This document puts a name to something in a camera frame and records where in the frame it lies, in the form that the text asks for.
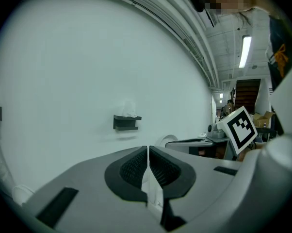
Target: wooden stair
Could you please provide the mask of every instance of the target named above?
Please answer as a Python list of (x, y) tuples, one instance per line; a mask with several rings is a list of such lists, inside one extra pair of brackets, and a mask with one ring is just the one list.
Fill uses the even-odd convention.
[(260, 80), (238, 80), (236, 84), (235, 110), (244, 106), (248, 113), (255, 112)]

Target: open cardboard box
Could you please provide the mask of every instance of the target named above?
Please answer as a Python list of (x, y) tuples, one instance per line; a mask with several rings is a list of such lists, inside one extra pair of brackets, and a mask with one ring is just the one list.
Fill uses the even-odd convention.
[(271, 126), (271, 117), (274, 113), (273, 112), (269, 112), (267, 111), (264, 116), (259, 114), (259, 113), (255, 113), (253, 116), (253, 121), (255, 124), (255, 127), (259, 127), (259, 128), (263, 128), (264, 123), (266, 123), (267, 128), (269, 129)]

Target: ceiling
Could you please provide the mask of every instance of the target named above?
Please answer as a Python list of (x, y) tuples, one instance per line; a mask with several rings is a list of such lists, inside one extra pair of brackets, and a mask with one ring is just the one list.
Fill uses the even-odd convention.
[[(237, 79), (259, 79), (269, 75), (265, 52), (268, 47), (269, 18), (259, 9), (244, 13), (248, 25), (238, 14), (198, 13), (188, 0), (122, 0), (155, 17), (188, 50), (205, 76), (216, 106), (229, 99)], [(252, 36), (249, 56), (244, 68), (239, 68), (242, 37)], [(223, 92), (223, 103), (219, 94)]]

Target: white cube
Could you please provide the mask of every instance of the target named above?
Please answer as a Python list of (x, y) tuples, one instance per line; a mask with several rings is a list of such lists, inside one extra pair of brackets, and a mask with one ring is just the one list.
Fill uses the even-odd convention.
[(216, 125), (217, 129), (223, 130), (226, 136), (231, 139), (236, 154), (245, 149), (257, 136), (255, 125), (244, 106), (232, 112)]

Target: white tissue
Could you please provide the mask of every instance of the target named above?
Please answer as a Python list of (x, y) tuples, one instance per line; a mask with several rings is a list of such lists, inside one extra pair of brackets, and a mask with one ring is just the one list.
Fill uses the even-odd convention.
[(122, 112), (123, 117), (137, 117), (135, 111), (135, 103), (133, 101), (126, 101)]

